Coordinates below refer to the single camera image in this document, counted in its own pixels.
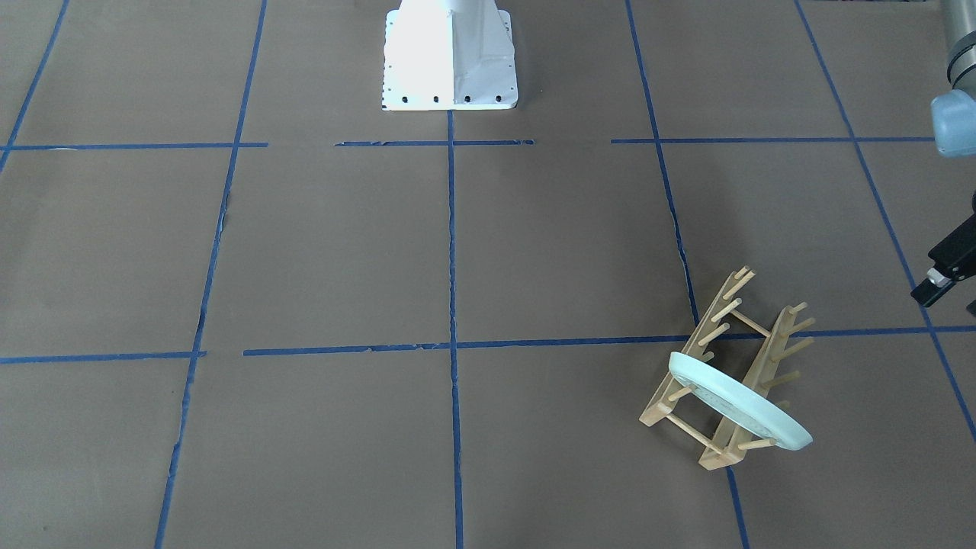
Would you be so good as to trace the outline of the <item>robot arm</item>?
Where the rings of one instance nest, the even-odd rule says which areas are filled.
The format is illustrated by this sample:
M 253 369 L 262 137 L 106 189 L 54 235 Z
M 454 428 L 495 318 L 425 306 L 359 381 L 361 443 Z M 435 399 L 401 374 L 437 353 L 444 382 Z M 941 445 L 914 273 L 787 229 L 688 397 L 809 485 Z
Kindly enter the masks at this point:
M 930 103 L 934 143 L 945 159 L 961 159 L 975 153 L 975 2 L 940 4 L 949 91 Z M 910 292 L 923 308 L 933 306 L 959 282 L 974 278 L 974 215 L 932 247 L 928 257 L 932 267 Z

